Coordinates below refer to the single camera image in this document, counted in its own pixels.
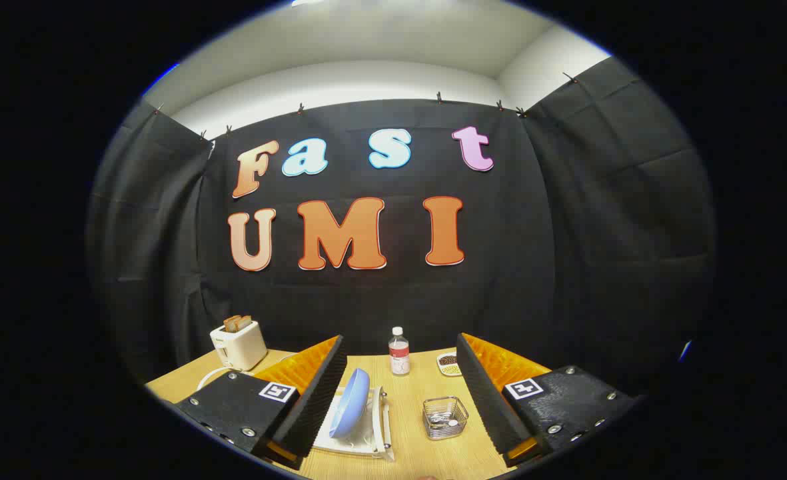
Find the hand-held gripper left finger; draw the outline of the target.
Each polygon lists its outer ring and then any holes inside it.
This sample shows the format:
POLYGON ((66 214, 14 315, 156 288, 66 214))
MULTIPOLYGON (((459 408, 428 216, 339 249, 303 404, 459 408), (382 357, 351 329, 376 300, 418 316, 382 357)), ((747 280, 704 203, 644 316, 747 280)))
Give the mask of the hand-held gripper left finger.
POLYGON ((175 409, 236 449, 297 470, 347 367, 343 343, 335 335, 254 375, 222 375, 175 409))

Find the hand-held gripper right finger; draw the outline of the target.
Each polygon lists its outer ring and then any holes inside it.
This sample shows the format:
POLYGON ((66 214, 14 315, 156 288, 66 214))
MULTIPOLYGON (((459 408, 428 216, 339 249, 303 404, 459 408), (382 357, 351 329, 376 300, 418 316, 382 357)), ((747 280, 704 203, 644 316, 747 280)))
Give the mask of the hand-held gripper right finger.
POLYGON ((577 365, 549 369, 462 332, 459 368, 485 431, 507 467, 575 449, 637 406, 637 398, 577 365))

